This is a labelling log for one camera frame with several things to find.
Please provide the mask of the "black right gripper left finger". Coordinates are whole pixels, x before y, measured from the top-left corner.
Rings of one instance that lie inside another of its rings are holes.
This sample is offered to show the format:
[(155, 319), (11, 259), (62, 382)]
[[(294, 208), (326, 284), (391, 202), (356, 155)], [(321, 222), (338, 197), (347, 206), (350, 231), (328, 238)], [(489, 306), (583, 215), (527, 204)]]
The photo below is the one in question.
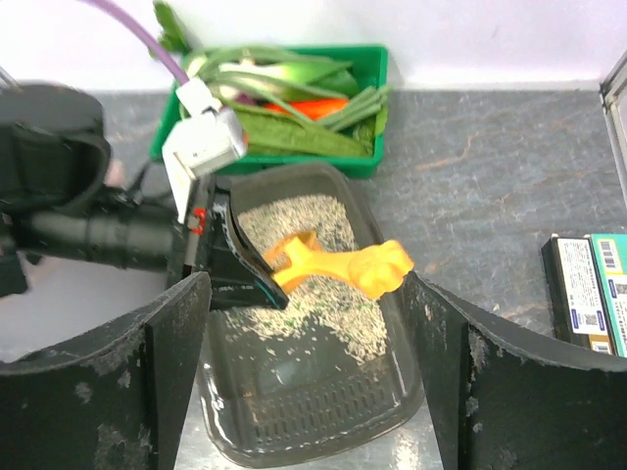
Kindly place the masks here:
[(171, 469), (210, 306), (197, 272), (145, 306), (1, 366), (4, 469)]

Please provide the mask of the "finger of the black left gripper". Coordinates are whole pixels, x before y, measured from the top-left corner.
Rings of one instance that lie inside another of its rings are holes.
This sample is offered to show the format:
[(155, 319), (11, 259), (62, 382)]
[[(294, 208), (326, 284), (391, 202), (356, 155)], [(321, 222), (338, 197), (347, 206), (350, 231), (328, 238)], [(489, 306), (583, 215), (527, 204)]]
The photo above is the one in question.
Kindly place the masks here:
[(239, 228), (230, 193), (215, 192), (212, 202), (208, 272), (212, 310), (263, 307), (282, 310), (289, 300), (270, 276), (269, 265)]

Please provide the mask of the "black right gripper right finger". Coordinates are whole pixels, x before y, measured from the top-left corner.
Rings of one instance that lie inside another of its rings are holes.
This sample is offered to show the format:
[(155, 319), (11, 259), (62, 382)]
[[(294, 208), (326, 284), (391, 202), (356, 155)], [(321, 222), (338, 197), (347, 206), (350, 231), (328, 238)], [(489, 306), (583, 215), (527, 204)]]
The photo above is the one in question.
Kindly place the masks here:
[(447, 469), (622, 469), (626, 361), (535, 333), (411, 273), (413, 344)]

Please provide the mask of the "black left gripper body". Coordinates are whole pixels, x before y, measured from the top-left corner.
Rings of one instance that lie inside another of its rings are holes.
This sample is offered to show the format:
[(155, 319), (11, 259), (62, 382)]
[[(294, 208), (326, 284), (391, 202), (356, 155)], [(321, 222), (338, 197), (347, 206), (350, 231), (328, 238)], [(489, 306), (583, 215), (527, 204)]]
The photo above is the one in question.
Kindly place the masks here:
[(182, 223), (172, 226), (172, 244), (166, 287), (170, 288), (194, 272), (205, 257), (205, 231), (211, 219), (215, 178), (206, 175), (193, 182)]

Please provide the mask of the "yellow litter scoop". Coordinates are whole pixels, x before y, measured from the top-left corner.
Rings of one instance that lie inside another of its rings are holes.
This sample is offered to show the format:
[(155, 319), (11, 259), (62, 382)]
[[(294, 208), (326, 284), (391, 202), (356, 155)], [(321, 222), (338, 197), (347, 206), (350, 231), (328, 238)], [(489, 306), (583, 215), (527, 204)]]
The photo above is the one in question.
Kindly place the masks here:
[(316, 232), (306, 230), (283, 238), (263, 253), (271, 278), (289, 294), (312, 276), (329, 277), (377, 300), (399, 289), (414, 262), (396, 240), (348, 252), (328, 252)]

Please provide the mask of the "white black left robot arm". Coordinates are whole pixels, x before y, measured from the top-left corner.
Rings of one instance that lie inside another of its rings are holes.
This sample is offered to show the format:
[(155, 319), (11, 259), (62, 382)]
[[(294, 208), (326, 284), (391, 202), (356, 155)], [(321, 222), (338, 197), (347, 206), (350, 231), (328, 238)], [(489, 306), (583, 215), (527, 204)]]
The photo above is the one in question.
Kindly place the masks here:
[(111, 159), (93, 96), (48, 83), (2, 90), (3, 296), (27, 290), (24, 261), (51, 257), (162, 272), (169, 285), (205, 271), (214, 309), (287, 306), (237, 225), (226, 182), (171, 162), (170, 195), (147, 196), (140, 181), (106, 184)]

